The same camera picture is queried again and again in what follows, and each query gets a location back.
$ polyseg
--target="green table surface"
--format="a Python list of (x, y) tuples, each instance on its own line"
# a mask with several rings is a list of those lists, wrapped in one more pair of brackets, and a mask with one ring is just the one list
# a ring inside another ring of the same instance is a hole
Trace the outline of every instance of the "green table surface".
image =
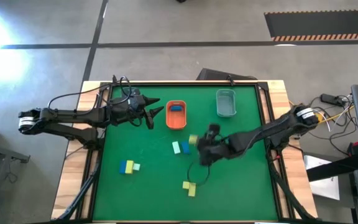
[[(276, 220), (277, 213), (262, 141), (240, 159), (221, 159), (211, 166), (208, 181), (189, 197), (182, 188), (192, 162), (191, 179), (202, 181), (207, 168), (198, 165), (198, 153), (174, 154), (173, 141), (188, 141), (190, 134), (202, 135), (209, 123), (221, 125), (226, 136), (261, 125), (255, 88), (252, 86), (138, 86), (148, 97), (161, 98), (150, 108), (170, 100), (186, 102), (187, 125), (171, 130), (165, 124), (166, 108), (154, 118), (154, 129), (124, 123), (106, 131), (101, 175), (96, 194), (94, 220)], [(236, 92), (237, 114), (216, 114), (216, 91)], [(119, 96), (116, 88), (113, 95)], [(120, 174), (120, 160), (133, 160), (140, 171)]]

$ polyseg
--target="toy block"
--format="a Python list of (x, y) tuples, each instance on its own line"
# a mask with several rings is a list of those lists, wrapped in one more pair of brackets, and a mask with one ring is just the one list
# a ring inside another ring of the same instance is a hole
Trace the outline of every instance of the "toy block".
[(182, 107), (181, 106), (171, 106), (171, 111), (182, 111)]
[(198, 136), (191, 134), (189, 137), (189, 144), (195, 145), (197, 144)]
[(183, 149), (183, 153), (189, 155), (189, 154), (190, 154), (190, 149), (189, 149), (189, 144), (188, 144), (188, 142), (183, 141), (183, 142), (181, 142), (180, 144), (181, 144), (181, 148)]
[(127, 161), (127, 166), (125, 168), (125, 173), (126, 174), (132, 174), (134, 168), (134, 161)]
[(175, 154), (180, 153), (179, 142), (173, 142), (173, 143), (172, 143), (172, 146), (173, 146), (173, 152), (174, 152)]
[(190, 183), (189, 184), (189, 197), (195, 197), (196, 196), (196, 184), (195, 183)]
[(119, 161), (119, 173), (125, 174), (125, 168), (127, 166), (127, 161)]
[(190, 183), (187, 181), (183, 181), (183, 189), (189, 189)]
[(140, 169), (140, 164), (134, 164), (134, 170), (139, 170)]

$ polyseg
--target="yellow wire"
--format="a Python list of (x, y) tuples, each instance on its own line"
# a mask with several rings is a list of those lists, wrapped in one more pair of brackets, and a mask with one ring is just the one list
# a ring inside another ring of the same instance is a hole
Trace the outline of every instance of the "yellow wire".
[(326, 121), (330, 121), (330, 120), (332, 120), (332, 119), (335, 119), (335, 118), (339, 117), (340, 115), (341, 115), (341, 114), (339, 113), (339, 114), (337, 114), (337, 115), (335, 115), (335, 116), (332, 116), (332, 117), (328, 118), (327, 120), (322, 120), (322, 121), (319, 122), (319, 124), (325, 123)]

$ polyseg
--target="floor mat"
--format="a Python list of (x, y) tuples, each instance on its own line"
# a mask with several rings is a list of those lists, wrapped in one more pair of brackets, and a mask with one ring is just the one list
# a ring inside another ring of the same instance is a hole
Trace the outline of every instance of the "floor mat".
[(358, 10), (265, 12), (274, 41), (358, 39)]

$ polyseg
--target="gray floor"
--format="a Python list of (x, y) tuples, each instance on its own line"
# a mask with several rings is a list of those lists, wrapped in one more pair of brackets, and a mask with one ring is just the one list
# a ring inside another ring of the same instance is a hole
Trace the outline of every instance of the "gray floor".
[[(101, 0), (0, 0), (0, 45), (90, 43), (100, 7)], [(358, 1), (110, 0), (99, 42), (270, 40), (263, 12), (330, 9), (358, 9)], [(27, 165), (12, 165), (19, 180), (2, 188), (0, 209), (5, 215), (0, 215), (0, 223), (49, 219), (67, 141), (19, 134), (17, 114), (78, 91), (88, 53), (89, 49), (0, 50), (0, 145), (31, 155)], [(289, 99), (308, 103), (321, 93), (350, 93), (350, 86), (358, 83), (358, 45), (99, 49), (89, 79), (110, 80), (116, 74), (131, 80), (194, 80), (204, 67), (282, 79)], [(69, 109), (76, 102), (77, 97), (69, 97), (55, 106)], [(325, 125), (313, 132), (329, 134)], [(349, 141), (358, 141), (358, 133), (335, 143), (345, 149)], [(341, 157), (327, 141), (308, 134), (301, 145), (307, 152)], [(341, 202), (315, 197), (319, 216), (351, 222), (349, 197), (350, 192)]]

